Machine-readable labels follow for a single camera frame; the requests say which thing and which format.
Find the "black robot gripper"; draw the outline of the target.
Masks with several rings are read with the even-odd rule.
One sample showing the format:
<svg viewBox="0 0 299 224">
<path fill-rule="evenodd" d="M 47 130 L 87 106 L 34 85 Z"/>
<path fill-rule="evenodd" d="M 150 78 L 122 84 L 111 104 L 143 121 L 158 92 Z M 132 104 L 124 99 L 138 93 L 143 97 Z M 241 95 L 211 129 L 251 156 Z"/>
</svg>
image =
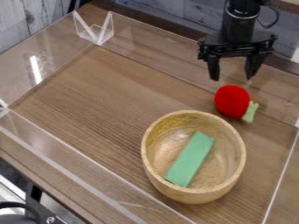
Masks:
<svg viewBox="0 0 299 224">
<path fill-rule="evenodd" d="M 214 81 L 221 78 L 221 58 L 246 57 L 245 70 L 250 80 L 274 52 L 277 35 L 255 30 L 257 19 L 258 15 L 247 17 L 226 11 L 219 32 L 199 39 L 198 59 L 207 61 Z"/>
</svg>

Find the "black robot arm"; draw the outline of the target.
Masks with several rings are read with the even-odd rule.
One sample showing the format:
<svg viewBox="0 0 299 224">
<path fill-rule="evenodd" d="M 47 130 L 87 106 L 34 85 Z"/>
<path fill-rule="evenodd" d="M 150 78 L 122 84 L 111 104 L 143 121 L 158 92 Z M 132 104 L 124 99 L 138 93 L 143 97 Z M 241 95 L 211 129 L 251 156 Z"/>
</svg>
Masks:
<svg viewBox="0 0 299 224">
<path fill-rule="evenodd" d="M 277 34 L 255 29 L 262 6 L 267 6 L 275 12 L 275 21 L 262 24 L 265 29 L 270 29 L 281 16 L 271 0 L 226 0 L 219 32 L 198 40 L 198 59 L 207 62 L 210 78 L 214 81 L 221 78 L 222 58 L 247 58 L 245 71 L 250 80 L 267 56 L 274 53 Z"/>
</svg>

